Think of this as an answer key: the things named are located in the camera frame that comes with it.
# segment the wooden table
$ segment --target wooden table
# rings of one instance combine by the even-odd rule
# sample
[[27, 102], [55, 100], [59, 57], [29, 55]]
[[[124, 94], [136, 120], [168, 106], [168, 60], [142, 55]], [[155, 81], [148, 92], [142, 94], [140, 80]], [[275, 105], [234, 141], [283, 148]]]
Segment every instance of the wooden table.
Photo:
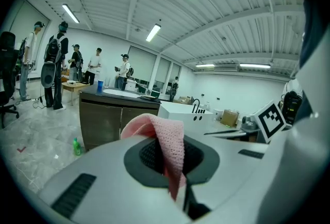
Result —
[[89, 86], [89, 84], [82, 84], [82, 83], [75, 83], [74, 85], [68, 84], [67, 82], [62, 83], [62, 95], [63, 95], [63, 90], [67, 90], [71, 92], [71, 105], [73, 106], [73, 99], [72, 99], [72, 94], [73, 92], [77, 92], [84, 87]]

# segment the ceiling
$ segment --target ceiling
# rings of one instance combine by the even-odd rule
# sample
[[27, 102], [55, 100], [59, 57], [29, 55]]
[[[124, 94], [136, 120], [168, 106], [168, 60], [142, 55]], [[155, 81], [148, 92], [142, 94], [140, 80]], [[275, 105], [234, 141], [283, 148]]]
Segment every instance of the ceiling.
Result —
[[[197, 63], [271, 63], [267, 74], [289, 77], [302, 45], [302, 0], [43, 1], [70, 22], [62, 8], [68, 4], [80, 20], [70, 27], [130, 40], [193, 69]], [[155, 23], [161, 30], [148, 43]]]

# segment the cabinet door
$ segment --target cabinet door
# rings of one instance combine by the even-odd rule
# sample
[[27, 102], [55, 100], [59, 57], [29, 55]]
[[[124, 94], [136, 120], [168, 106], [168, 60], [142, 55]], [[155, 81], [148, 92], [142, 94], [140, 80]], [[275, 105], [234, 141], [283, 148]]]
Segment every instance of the cabinet door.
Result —
[[123, 107], [120, 131], [123, 131], [125, 126], [128, 124], [128, 122], [130, 122], [133, 118], [135, 118], [141, 114], [144, 114], [144, 113], [149, 113], [149, 114], [153, 114], [156, 116], [158, 114], [158, 110], [157, 109]]
[[80, 103], [80, 126], [86, 149], [119, 140], [121, 107]]

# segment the sink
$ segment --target sink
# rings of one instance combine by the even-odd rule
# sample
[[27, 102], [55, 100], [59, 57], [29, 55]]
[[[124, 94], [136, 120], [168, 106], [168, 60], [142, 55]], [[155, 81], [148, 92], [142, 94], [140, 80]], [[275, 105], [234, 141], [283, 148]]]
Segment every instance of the sink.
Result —
[[103, 90], [103, 92], [107, 93], [107, 94], [122, 95], [124, 97], [130, 97], [130, 98], [138, 98], [141, 96], [139, 94], [134, 94], [134, 93], [121, 91], [121, 90], [113, 90], [113, 89], [105, 89], [105, 90]]

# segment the shoe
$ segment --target shoe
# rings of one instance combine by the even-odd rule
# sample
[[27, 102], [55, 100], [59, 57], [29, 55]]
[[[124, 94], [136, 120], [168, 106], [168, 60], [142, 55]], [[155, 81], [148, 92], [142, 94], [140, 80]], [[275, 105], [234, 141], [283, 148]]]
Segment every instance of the shoe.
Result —
[[55, 111], [66, 110], [66, 108], [67, 108], [67, 107], [66, 107], [65, 105], [63, 105], [63, 104], [62, 104], [62, 107], [61, 107], [61, 108], [59, 108], [59, 109], [56, 109]]
[[24, 100], [21, 99], [21, 101], [29, 101], [29, 100], [31, 100], [30, 97], [26, 97], [26, 99], [24, 99]]

